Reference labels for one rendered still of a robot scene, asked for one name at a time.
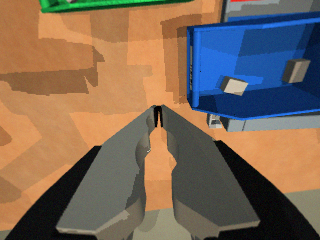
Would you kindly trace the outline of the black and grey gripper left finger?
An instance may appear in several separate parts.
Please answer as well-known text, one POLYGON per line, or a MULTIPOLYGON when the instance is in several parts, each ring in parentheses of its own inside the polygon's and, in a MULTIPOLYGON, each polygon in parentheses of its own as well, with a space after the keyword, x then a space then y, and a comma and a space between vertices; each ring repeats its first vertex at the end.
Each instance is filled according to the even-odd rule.
POLYGON ((132 240, 144 220, 145 157, 158 115, 159 106, 152 105, 94 146, 28 209, 5 240, 132 240))

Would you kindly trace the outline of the green bin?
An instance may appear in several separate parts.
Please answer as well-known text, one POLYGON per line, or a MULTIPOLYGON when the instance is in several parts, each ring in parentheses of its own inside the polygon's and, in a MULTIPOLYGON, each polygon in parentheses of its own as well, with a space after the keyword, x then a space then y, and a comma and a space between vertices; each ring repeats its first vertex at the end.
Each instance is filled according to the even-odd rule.
POLYGON ((184 2, 191 2, 191 1, 194 1, 194 0, 78 0, 76 3, 68 3, 66 0, 39 0, 40 5, 42 7, 41 9, 42 13, 50 13, 52 11, 55 11, 53 13, 67 13, 67 12, 184 3, 184 2), (90 8, 86 8, 86 7, 90 7, 90 8), (74 9, 74 8, 78 8, 78 9, 74 9), (71 9, 71 10, 68 10, 68 9, 71 9), (65 10, 65 11, 62 11, 62 10, 65 10), (56 12, 56 11, 59 11, 59 12, 56 12))

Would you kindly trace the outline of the blue bin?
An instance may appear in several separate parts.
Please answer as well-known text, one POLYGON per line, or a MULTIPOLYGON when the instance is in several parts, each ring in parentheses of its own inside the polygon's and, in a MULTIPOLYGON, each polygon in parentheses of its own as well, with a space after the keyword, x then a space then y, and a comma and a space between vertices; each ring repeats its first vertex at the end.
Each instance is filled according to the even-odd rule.
POLYGON ((320 11, 188 26, 187 101, 236 120, 320 111, 320 11), (302 82, 283 81, 299 58, 311 60, 302 82), (220 89, 225 76, 248 83, 242 96, 220 89))

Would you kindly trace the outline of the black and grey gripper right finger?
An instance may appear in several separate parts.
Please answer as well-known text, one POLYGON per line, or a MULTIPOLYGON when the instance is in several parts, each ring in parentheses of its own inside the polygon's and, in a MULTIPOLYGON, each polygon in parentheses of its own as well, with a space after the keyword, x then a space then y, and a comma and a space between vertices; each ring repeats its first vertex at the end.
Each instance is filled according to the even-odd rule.
POLYGON ((164 104, 159 115, 176 161, 174 217, 192 240, 320 240, 296 206, 222 140, 164 104))

